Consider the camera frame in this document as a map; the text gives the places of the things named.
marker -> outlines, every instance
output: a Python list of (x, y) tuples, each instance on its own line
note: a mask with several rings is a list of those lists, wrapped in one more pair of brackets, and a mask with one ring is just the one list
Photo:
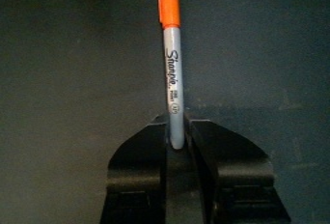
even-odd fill
[(179, 0), (159, 0), (159, 10), (161, 23), (165, 29), (165, 64), (167, 110), (170, 116), (170, 142), (173, 148), (179, 150), (185, 145)]

black holder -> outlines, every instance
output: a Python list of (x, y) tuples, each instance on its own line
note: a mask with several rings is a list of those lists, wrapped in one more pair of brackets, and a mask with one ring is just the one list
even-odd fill
[(212, 121), (186, 119), (181, 151), (165, 117), (122, 145), (109, 164), (101, 224), (290, 223), (269, 156)]

marker cap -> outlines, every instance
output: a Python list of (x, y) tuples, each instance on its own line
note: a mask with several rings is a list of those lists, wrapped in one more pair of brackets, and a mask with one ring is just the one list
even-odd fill
[(179, 0), (159, 0), (161, 23), (163, 28), (181, 26)]

dark gray wall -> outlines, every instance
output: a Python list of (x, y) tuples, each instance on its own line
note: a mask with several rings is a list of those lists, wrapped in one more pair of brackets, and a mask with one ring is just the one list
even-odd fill
[[(330, 0), (181, 0), (186, 106), (330, 223)], [(107, 162), (166, 112), (158, 0), (0, 0), (0, 223), (97, 223)]]

